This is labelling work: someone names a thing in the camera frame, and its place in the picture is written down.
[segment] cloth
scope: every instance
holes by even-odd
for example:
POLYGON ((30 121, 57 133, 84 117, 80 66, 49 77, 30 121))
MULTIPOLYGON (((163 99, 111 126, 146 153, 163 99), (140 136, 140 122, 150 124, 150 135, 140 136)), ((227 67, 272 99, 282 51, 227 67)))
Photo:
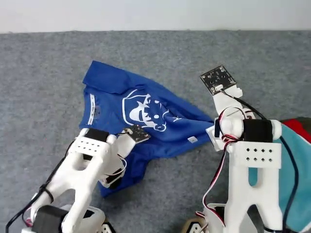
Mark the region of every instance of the cloth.
MULTIPOLYGON (((282 125, 282 136, 290 147, 299 170, 299 184, 289 211, 287 225, 295 232, 306 231, 311 225, 311 144, 295 131, 282 125)), ((257 182, 257 170, 249 172, 251 185, 257 182)), ((279 172, 279 205, 286 208, 294 186, 294 168, 284 145, 282 145, 282 167, 279 172)))
POLYGON ((284 125, 294 130, 297 134, 306 139, 309 143, 311 143, 311 134, 304 129, 303 125, 300 123, 298 119, 291 119, 283 122, 284 125))
POLYGON ((139 182, 150 160, 177 156, 210 141, 206 129, 213 120, 150 79, 93 61, 83 83, 85 111, 80 128, 117 134, 138 124, 151 135, 126 158, 120 186, 101 187, 103 197, 139 182))

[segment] clothing label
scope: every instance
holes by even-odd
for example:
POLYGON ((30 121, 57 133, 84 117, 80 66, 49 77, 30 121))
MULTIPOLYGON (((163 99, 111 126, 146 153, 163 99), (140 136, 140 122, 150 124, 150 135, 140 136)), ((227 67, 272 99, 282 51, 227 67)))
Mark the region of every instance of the clothing label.
POLYGON ((93 124, 94 115, 95 115, 95 96, 93 94, 89 94, 90 102, 91 102, 91 111, 89 113, 89 119, 87 124, 91 125, 93 124))
POLYGON ((189 137, 188 141, 190 141, 191 143, 195 143, 198 141, 198 139, 195 136, 189 137))

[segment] cartoon logo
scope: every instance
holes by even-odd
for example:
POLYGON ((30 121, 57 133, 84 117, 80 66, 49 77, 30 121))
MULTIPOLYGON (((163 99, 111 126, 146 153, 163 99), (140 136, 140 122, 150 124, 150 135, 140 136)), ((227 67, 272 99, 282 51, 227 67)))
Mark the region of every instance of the cartoon logo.
POLYGON ((138 90, 122 99, 123 119, 129 125, 138 124, 163 132, 166 130, 164 115, 168 112, 158 100, 149 94, 139 94, 138 90))

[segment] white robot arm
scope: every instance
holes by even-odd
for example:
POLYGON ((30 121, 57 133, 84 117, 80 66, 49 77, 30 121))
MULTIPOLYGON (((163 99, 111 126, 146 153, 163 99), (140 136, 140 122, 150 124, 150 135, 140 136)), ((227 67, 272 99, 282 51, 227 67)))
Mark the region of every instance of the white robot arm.
POLYGON ((206 129, 216 151, 229 153, 229 186, 227 204, 206 204, 207 193, 215 184, 224 163, 204 195, 202 217, 206 225, 197 232, 256 233, 247 210, 255 204, 265 232, 282 231, 282 212, 278 204, 278 173, 281 168, 282 127, 277 120, 256 120, 252 111, 243 108, 235 98, 242 96, 227 70, 220 66, 201 76, 211 92, 219 117, 206 129), (258 169, 258 181, 248 181, 250 167, 258 169))
POLYGON ((103 211, 89 206, 92 192, 98 181, 105 187, 117 183, 125 172, 125 157, 135 144, 149 137, 138 125, 125 129, 118 138, 107 132, 82 129, 46 186, 47 191, 32 204, 33 226, 22 233, 112 233, 108 226, 102 226, 103 211), (72 206, 50 205, 69 189, 75 190, 72 206))

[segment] gray carpet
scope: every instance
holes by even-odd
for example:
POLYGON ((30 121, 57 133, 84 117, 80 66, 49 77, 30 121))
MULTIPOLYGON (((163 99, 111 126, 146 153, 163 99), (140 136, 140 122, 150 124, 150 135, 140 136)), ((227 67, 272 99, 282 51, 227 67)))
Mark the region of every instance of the gray carpet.
MULTIPOLYGON (((311 32, 66 32, 0 35, 0 229, 37 191, 79 132, 92 60, 149 77, 216 116, 198 76, 224 64, 268 118, 311 116, 311 32)), ((201 210, 220 154, 210 143, 150 162, 145 178, 106 199, 117 232, 176 233, 201 210)), ((227 198, 227 164, 209 202, 227 198)), ((58 204, 71 203, 69 192, 58 204)), ((20 232, 21 221, 12 227, 20 232)))

